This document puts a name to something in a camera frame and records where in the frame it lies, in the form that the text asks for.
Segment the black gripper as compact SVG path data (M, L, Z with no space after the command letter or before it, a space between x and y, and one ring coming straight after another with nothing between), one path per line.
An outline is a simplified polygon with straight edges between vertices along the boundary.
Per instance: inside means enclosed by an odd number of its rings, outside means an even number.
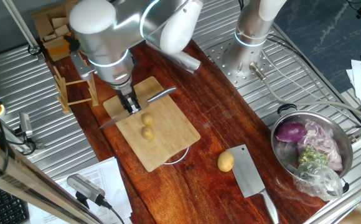
M120 99L120 103L125 110L128 110L128 105L126 102L128 101L130 107L130 114L135 114L141 110L132 83L125 83L124 85L115 86L115 90Z

